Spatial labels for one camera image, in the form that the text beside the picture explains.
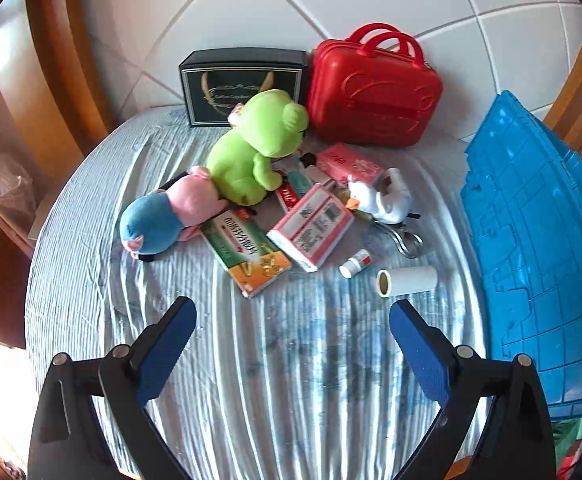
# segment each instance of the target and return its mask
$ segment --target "pink medicine box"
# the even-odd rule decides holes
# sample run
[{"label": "pink medicine box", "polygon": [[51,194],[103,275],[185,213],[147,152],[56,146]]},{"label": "pink medicine box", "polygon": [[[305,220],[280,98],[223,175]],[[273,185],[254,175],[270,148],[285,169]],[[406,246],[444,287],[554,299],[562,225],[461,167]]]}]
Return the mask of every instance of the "pink medicine box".
[{"label": "pink medicine box", "polygon": [[306,272],[315,272],[352,223],[340,200],[315,184],[267,236]]},{"label": "pink medicine box", "polygon": [[318,168],[341,186],[348,186],[348,176],[373,186],[383,168],[341,142],[318,154]]}]

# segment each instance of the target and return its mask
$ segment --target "suitcase handle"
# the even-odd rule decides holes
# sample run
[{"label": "suitcase handle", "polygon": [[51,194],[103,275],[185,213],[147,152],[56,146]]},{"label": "suitcase handle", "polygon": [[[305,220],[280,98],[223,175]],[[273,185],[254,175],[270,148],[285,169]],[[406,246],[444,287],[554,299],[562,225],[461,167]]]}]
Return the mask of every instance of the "suitcase handle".
[{"label": "suitcase handle", "polygon": [[415,38],[412,38],[408,34],[404,34],[402,32],[383,32],[382,34],[378,34],[377,36],[373,36],[369,41],[367,41],[361,48],[357,49],[357,53],[361,54],[362,56],[371,57],[373,55],[373,51],[377,48],[377,46],[386,40],[400,40],[400,50],[399,53],[402,52],[403,46],[404,49],[407,49],[407,44],[413,47],[413,52],[415,56],[411,57],[412,62],[414,65],[418,67],[424,66],[424,53],[422,52],[422,48],[420,44],[416,41]]},{"label": "suitcase handle", "polygon": [[[362,38],[365,37],[369,32],[381,29],[389,30],[391,32],[399,32],[400,34],[402,34],[400,30],[393,27],[392,25],[389,25],[388,23],[367,23],[366,25],[362,25],[362,27],[354,30],[353,33],[351,33],[351,35],[348,38],[346,38],[345,41],[350,41],[351,43],[360,43],[362,41]],[[398,50],[398,52],[400,54],[405,54],[408,56],[408,47],[405,44],[403,45],[403,43],[404,42],[402,41],[400,42],[400,49]]]}]

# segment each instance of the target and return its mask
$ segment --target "red suitcase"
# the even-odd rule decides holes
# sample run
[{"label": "red suitcase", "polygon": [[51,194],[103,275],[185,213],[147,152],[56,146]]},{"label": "red suitcase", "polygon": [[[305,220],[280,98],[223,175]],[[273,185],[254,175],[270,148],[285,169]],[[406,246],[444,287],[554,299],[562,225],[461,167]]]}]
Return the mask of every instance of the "red suitcase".
[{"label": "red suitcase", "polygon": [[[362,38],[384,32],[366,44]],[[397,52],[377,46],[400,42]],[[308,110],[315,132],[331,142],[412,146],[442,93],[442,80],[418,42],[386,23],[369,23],[346,40],[326,40],[312,58]]]}]

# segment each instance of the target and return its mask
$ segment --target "white plush duck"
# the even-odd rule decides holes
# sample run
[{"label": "white plush duck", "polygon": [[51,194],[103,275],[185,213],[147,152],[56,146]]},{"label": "white plush duck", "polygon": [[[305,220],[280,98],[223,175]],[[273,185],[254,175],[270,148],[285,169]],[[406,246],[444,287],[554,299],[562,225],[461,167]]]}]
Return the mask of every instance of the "white plush duck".
[{"label": "white plush duck", "polygon": [[346,202],[346,207],[369,213],[383,224],[402,223],[411,210],[412,200],[400,170],[385,170],[380,182],[385,183],[384,194],[365,182],[353,180],[349,175],[348,189],[351,198]]}]

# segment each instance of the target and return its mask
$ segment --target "green plush toy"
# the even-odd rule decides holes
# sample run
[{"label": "green plush toy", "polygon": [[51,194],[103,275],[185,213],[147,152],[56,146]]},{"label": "green plush toy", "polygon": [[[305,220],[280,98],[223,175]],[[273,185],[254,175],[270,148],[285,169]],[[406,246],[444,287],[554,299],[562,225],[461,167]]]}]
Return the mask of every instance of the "green plush toy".
[{"label": "green plush toy", "polygon": [[215,143],[206,160],[217,189],[239,205],[261,202],[282,184],[271,158],[297,150],[308,124],[306,108],[284,90],[254,95],[242,108],[238,126]]}]

